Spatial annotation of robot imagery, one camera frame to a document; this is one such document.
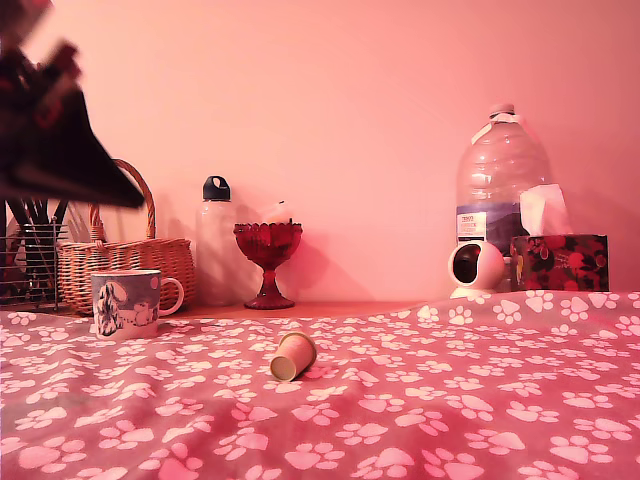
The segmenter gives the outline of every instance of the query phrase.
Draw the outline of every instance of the tissue box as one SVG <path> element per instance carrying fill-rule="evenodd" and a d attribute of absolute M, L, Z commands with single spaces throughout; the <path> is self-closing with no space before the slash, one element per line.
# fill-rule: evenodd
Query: tissue box
<path fill-rule="evenodd" d="M 606 235 L 515 237 L 511 257 L 513 291 L 609 291 Z"/>

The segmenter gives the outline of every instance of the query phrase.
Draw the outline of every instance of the small paper cup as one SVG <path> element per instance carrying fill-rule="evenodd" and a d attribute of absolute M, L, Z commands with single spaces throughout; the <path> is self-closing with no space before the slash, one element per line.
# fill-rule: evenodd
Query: small paper cup
<path fill-rule="evenodd" d="M 271 360 L 271 374 L 281 382 L 290 382 L 316 361 L 313 340 L 302 332 L 287 333 Z"/>

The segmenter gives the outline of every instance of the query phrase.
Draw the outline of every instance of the red glass bowl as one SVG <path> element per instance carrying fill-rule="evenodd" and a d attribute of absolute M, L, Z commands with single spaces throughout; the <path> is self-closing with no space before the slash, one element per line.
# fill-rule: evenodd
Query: red glass bowl
<path fill-rule="evenodd" d="M 257 310 L 289 308 L 295 302 L 282 296 L 276 285 L 276 268 L 289 260 L 300 245 L 299 223 L 242 223 L 233 229 L 244 255 L 264 270 L 262 288 L 253 300 L 244 304 Z"/>

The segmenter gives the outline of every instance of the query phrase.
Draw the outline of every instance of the water bottle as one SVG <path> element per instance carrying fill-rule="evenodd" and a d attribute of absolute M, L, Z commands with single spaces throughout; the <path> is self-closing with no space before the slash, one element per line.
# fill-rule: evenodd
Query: water bottle
<path fill-rule="evenodd" d="M 207 178 L 196 219 L 196 285 L 200 303 L 233 305 L 238 294 L 238 263 L 244 260 L 233 228 L 236 211 L 231 188 L 220 176 Z"/>
<path fill-rule="evenodd" d="M 472 139 L 457 178 L 458 243 L 483 240 L 509 257 L 511 238 L 527 235 L 520 194 L 551 182 L 549 160 L 511 104 L 492 107 L 490 122 Z"/>

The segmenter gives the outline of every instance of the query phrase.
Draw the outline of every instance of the security camera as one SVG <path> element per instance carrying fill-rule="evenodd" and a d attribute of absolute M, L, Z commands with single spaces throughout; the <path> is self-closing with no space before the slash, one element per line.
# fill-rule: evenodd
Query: security camera
<path fill-rule="evenodd" d="M 488 242 L 460 243 L 449 257 L 449 276 L 458 285 L 451 298 L 491 293 L 504 276 L 502 253 Z"/>

